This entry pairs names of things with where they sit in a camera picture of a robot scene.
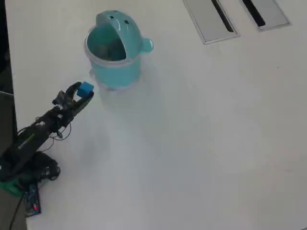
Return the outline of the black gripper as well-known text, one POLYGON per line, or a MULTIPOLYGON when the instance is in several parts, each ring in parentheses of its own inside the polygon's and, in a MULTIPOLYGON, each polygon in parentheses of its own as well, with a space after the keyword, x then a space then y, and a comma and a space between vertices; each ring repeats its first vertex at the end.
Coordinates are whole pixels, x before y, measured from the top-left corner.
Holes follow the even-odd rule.
MULTIPOLYGON (((81 84, 82 83, 80 81, 72 84, 66 90, 66 96, 70 99, 73 99, 81 84)), ((50 115, 48 116, 48 124, 51 127, 67 127, 68 124, 75 118, 75 116, 89 104, 93 96, 94 93, 91 92, 88 94, 88 96, 80 99, 77 102, 64 104, 53 102, 52 104, 54 107, 50 110, 50 115)))

